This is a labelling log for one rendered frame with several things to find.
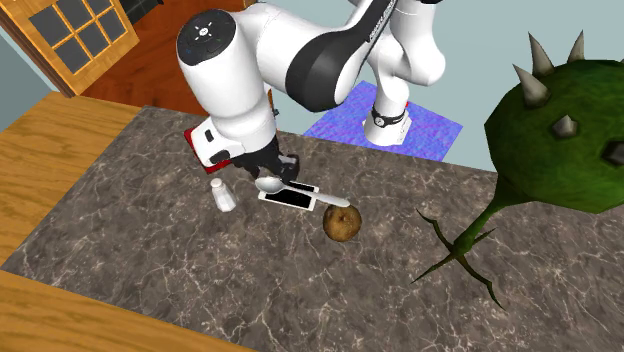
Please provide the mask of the black phone with white frame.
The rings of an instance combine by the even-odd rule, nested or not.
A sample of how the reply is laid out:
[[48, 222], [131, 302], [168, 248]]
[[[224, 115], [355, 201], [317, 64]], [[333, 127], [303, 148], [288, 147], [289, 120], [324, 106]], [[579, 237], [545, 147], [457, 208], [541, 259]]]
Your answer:
[[275, 194], [268, 194], [264, 191], [260, 191], [258, 194], [258, 199], [297, 209], [312, 211], [314, 209], [316, 201], [313, 200], [310, 196], [302, 194], [301, 191], [317, 193], [319, 191], [319, 187], [296, 181], [291, 181], [288, 183], [288, 185], [293, 187], [293, 190], [283, 189]]

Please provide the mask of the green spiky plant figure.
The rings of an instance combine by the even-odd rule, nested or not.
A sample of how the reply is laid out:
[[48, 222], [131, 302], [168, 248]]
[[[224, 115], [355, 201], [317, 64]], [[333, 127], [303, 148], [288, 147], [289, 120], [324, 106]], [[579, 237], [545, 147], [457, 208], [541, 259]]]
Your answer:
[[454, 240], [439, 233], [451, 261], [487, 288], [466, 254], [488, 236], [485, 225], [506, 207], [541, 202], [600, 214], [624, 205], [624, 59], [588, 59], [579, 35], [567, 60], [554, 65], [535, 37], [532, 69], [517, 67], [518, 84], [484, 124], [497, 171], [493, 198]]

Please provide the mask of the brown round fruit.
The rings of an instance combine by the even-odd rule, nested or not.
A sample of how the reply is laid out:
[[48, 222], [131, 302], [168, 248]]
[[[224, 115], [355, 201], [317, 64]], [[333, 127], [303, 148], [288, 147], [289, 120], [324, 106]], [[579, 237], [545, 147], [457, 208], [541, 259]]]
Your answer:
[[348, 207], [329, 205], [324, 212], [323, 230], [334, 241], [351, 240], [359, 232], [361, 226], [362, 217], [353, 205]]

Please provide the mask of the blue patterned robot stand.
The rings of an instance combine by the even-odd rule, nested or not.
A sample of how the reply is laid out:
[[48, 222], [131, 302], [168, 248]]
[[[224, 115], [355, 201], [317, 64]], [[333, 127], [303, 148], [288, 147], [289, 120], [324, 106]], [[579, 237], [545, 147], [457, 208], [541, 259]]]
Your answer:
[[407, 112], [412, 120], [401, 145], [377, 146], [369, 142], [362, 123], [373, 106], [376, 86], [361, 81], [337, 108], [327, 111], [304, 136], [442, 161], [463, 126], [412, 102]]

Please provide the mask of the wooden door with glass panes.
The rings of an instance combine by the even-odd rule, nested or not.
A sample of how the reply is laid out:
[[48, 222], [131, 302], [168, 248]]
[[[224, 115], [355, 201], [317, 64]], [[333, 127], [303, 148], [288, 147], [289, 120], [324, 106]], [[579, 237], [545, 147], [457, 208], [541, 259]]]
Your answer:
[[139, 42], [119, 0], [0, 0], [0, 26], [66, 97]]

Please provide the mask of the silver spoon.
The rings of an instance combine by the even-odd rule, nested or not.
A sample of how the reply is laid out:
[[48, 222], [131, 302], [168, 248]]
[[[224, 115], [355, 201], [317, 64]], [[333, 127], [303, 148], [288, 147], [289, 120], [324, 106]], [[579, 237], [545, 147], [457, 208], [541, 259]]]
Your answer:
[[315, 193], [311, 191], [293, 188], [289, 185], [284, 184], [281, 179], [276, 178], [276, 177], [270, 177], [270, 176], [259, 177], [254, 181], [254, 183], [258, 190], [265, 192], [267, 194], [275, 194], [282, 190], [292, 190], [292, 191], [299, 192], [301, 194], [304, 194], [306, 196], [309, 196], [311, 198], [317, 199], [321, 202], [324, 202], [330, 205], [334, 205], [338, 207], [350, 206], [350, 202], [347, 199], [328, 195], [328, 194]]

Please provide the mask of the white salt shaker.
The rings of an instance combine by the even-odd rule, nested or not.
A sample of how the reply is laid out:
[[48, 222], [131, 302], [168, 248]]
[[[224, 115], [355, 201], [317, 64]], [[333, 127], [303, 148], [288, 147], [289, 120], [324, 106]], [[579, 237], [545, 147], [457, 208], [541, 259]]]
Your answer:
[[236, 199], [223, 180], [214, 178], [210, 185], [217, 208], [222, 212], [232, 211], [236, 207]]

